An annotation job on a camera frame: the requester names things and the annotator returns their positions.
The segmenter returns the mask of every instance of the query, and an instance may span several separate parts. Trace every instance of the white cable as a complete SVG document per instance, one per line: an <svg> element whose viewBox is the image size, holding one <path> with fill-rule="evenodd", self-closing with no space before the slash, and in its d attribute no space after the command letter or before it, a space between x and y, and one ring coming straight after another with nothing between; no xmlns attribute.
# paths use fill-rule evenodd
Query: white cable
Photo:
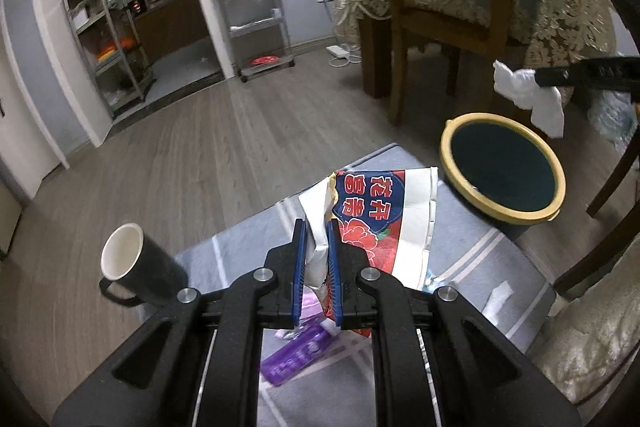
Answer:
<svg viewBox="0 0 640 427"><path fill-rule="evenodd" d="M331 30L334 34L335 43L339 48L344 49L347 52L346 57L334 57L329 59L329 65L332 68L343 68L348 66L349 64L359 64L362 62L362 55L357 54L356 52L360 51L360 46L357 44L340 44L338 39L338 35L335 32L334 20L331 17L331 13L329 12L329 7L326 5L326 0L322 0L322 4L324 4L324 10L326 11L326 16L329 18L329 22L331 22Z"/></svg>

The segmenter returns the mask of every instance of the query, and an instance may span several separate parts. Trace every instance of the metal shelf rack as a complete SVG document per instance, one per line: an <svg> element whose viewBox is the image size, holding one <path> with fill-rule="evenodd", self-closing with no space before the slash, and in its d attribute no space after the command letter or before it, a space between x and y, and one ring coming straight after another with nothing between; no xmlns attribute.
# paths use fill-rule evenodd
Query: metal shelf rack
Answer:
<svg viewBox="0 0 640 427"><path fill-rule="evenodd" d="M264 8L257 8L255 4L257 0L244 0L248 4L244 4L245 12L242 12L242 0L220 0L220 6L224 15L225 25L228 31L232 49L234 52L234 59L238 67L238 75L243 82L258 73L271 70L283 65L288 64L290 67L295 65L293 54L291 53L291 45L289 39L289 31L287 30L287 24L284 19L284 10L282 7L282 0L272 0L273 3L268 7L270 14L266 16ZM235 15L230 8L231 4L234 4L236 8ZM246 22L246 14L252 13L254 10L258 13L262 10L262 16L256 17L254 20ZM234 18L244 18L242 23L233 21ZM261 38L262 30L268 28L279 28L280 34L277 39L277 44L274 43L273 30L271 33L264 32L264 38ZM250 45L242 42L243 36L249 36ZM267 64L252 64L253 60L258 57L264 57L265 55L274 55L278 57L278 60L268 62Z"/></svg>
<svg viewBox="0 0 640 427"><path fill-rule="evenodd" d="M84 57L85 66L89 72L89 76L93 79L95 88L97 89L98 93L100 93L104 105L109 111L111 117L113 118L116 115L117 111L119 111L130 102L133 102L136 99L140 99L141 101L145 100L146 92L148 91L148 88L151 86L155 78L153 77L153 73L144 48L140 43L140 37L138 35L138 31L136 30L133 16L131 15L129 7L127 6L127 0L117 1L116 7L110 7L110 3L107 0L63 1L66 11L66 18L68 19L71 31L76 38L76 44L78 45L80 54L82 55L82 57ZM72 13L82 1L93 1L94 10L96 10L95 8L97 7L97 13L91 15L86 22L76 28ZM114 20L119 19L124 19L124 24L128 26L130 34L135 40L135 45L128 48L123 47L121 36L118 34L114 23ZM92 28L97 28L98 26L104 28L104 22L106 22L108 31L116 49L114 50L113 54L109 55L103 60L99 60L94 64L91 62L88 54L85 52L84 45L82 44L80 37L89 35L92 31ZM140 55L142 66L139 68L135 68L137 69L137 73L134 73L132 64L136 54ZM105 97L103 89L100 87L100 83L98 80L104 73L111 70L111 68L117 65L121 66L121 70L125 73L126 77L130 81L130 89L128 89L123 96L119 97L114 102L109 103Z"/></svg>

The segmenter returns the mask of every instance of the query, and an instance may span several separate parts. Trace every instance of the doorway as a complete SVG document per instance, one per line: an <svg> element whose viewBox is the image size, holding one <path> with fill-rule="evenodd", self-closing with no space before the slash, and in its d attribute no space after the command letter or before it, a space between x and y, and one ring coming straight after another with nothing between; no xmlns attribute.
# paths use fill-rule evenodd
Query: doorway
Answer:
<svg viewBox="0 0 640 427"><path fill-rule="evenodd" d="M106 8L100 0L68 0L68 18L113 120L111 134L223 79L199 0L105 1ZM109 17L84 28L105 11ZM126 60L105 70L102 65L121 49Z"/></svg>

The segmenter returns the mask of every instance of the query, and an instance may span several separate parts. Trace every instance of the wooden floor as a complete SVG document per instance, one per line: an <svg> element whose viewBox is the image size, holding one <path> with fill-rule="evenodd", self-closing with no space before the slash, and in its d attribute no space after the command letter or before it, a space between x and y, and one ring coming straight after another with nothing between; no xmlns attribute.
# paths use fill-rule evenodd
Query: wooden floor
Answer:
<svg viewBox="0 0 640 427"><path fill-rule="evenodd" d="M399 128L386 122L386 100L362 92L359 66L331 68L328 58L313 52L295 68L208 87L45 181L0 271L0 358L45 420L138 325L133 311L98 292L100 250L118 225L135 221L177 253L389 142L438 165L446 119L473 105L471 58L452 100L446 60L433 51L413 57ZM549 280L621 219L634 191L628 176L591 219L584 208L617 162L613 147L573 107L566 137L552 145L566 171L566 203L518 240Z"/></svg>

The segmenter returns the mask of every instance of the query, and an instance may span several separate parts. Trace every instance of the snack bag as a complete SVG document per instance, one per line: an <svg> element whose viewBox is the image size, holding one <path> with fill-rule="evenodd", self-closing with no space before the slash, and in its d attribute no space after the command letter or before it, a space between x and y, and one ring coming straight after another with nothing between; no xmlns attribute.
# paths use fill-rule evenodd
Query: snack bag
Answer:
<svg viewBox="0 0 640 427"><path fill-rule="evenodd" d="M367 252L369 264L422 290L433 237L438 170L337 171L300 194L313 241L305 284L331 317L326 291L327 219L338 219L342 241Z"/></svg>

